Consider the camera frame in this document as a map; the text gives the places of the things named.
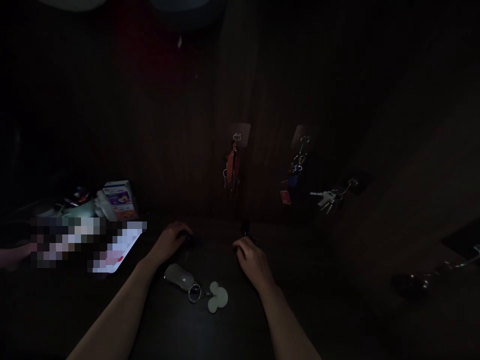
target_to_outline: person's right hand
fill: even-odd
[[[276,286],[265,253],[245,236],[233,243],[241,269],[261,294]]]

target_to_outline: bunch of keys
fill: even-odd
[[[324,192],[311,192],[310,195],[317,195],[323,197],[323,199],[318,203],[320,211],[326,209],[326,214],[330,212],[335,212],[340,202],[343,200],[344,195],[338,190],[324,191]]]

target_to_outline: mickey mouse keychain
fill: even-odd
[[[229,301],[227,290],[220,287],[216,281],[210,284],[210,291],[204,291],[200,284],[195,281],[194,276],[177,263],[171,264],[165,270],[163,278],[167,282],[177,285],[184,292],[187,292],[188,300],[190,300],[192,304],[196,304],[204,297],[210,298],[210,300],[208,300],[208,311],[212,314],[214,314],[218,308],[224,308]]]

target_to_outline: red object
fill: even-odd
[[[290,193],[288,190],[280,191],[281,202],[285,205],[291,205],[292,201],[290,200]]]
[[[226,157],[226,187],[232,188],[233,184],[237,183],[240,172],[240,154],[238,151],[232,151],[230,155]]]

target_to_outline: dark table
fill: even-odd
[[[145,220],[147,232],[118,270],[103,280],[89,276],[86,269],[24,266],[3,272],[1,338],[8,351],[38,359],[65,358],[170,222],[155,215]],[[232,242],[241,237],[240,222],[184,220],[203,244],[190,250],[181,247],[158,269],[130,358],[273,359],[262,304],[232,249]],[[372,358],[372,349],[379,351],[370,313],[353,295],[325,244],[304,228],[253,223],[251,233],[321,355],[342,359],[365,353]],[[191,272],[206,289],[218,282],[228,291],[226,307],[210,314],[208,299],[191,304],[186,293],[163,280],[172,262]],[[319,297],[318,288],[324,295]]]

